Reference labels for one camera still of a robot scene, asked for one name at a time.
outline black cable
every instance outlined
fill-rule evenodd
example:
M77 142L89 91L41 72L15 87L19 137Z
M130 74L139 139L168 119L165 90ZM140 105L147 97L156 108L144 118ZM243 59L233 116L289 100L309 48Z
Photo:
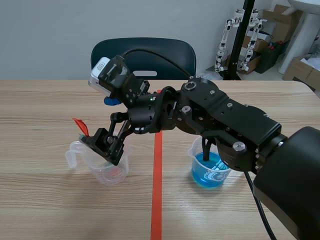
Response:
M260 213L260 217L261 217L261 219L262 219L262 222L263 222L263 225L264 225L264 227L265 227L266 232L268 233L268 235L269 235L269 237L270 237L271 240L277 240L277 239L276 239L276 236L275 236L274 233L272 232L272 229L271 229L271 227L270 227L270 225L269 225L269 223L268 223L268 220L267 220L267 217L266 217L266 215L265 215L264 209L263 209L263 207L262 207L262 205L261 205L261 202L254 196L254 192L253 192L253 190L254 190L254 185L253 185L253 183L252 183L252 180L251 180L251 177L250 177L249 173L248 173L247 171L245 171L245 172L244 172L244 175L245 175L246 181L248 182L249 187L250 187L250 189L251 189L253 198L254 198L254 200L255 200L256 207L258 208L258 211L259 211L259 213Z
M145 52L145 53L156 55L156 56L166 60L167 62L171 63L173 66L175 66L181 72L183 72L188 78L190 78L190 76L191 76L191 74L189 72L187 72L183 67L179 66L176 62L170 60L169 58L167 58L167 57L165 57L163 55L161 55L160 53L157 53L155 51L151 51L151 50L148 50L148 49L143 49L143 48L131 49L131 50L128 50L128 51L124 52L121 55L121 57L125 58L126 56L128 56L129 54L134 53L134 52Z
M208 142L205 145L204 151L203 151L203 161L207 162L210 160L210 148L213 140L208 139Z

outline blue liquid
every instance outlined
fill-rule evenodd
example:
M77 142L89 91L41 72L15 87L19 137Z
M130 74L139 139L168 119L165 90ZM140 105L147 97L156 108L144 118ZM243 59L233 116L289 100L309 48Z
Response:
M219 172L221 170L227 170L228 166L225 165L219 155L215 152L210 152L209 161L204 161L204 154L199 153L195 158L201 163L203 166L215 170L217 172L210 172L207 169L201 167L199 164L192 164L192 176L194 180L207 188L217 187L221 185L229 174L228 171Z

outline black robotic arm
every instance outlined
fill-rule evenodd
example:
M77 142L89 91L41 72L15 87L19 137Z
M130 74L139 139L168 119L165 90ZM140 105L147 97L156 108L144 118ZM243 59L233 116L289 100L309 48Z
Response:
M98 62L89 84L119 99L127 112L113 113L108 130L80 141L108 162L118 165L124 140L132 134L180 130L203 137L204 160L211 144L229 168L256 174L253 194L299 240L320 239L320 131L305 127L287 138L281 125L261 109L242 105L213 82L190 76L180 90L167 86L148 93L149 82L138 79L117 55ZM115 125L122 123L118 135Z

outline red object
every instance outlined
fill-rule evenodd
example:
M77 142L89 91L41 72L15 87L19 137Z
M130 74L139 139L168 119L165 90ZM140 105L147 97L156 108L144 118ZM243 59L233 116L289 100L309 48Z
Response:
M162 136L160 131L154 137L150 240L162 239Z
M83 134L86 137L89 137L89 130L87 125L81 120L81 119L77 119L75 117L72 118L75 121L75 124L78 125L78 127L80 128L80 130L83 132Z

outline beaker with blue liquid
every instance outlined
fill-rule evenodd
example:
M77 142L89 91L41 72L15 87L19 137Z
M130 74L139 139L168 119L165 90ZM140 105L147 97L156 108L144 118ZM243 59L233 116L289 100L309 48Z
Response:
M209 161L203 160L202 137L198 137L189 149L192 158L191 173L194 180L208 188L217 187L225 181L231 169L223 163L215 145L211 145Z

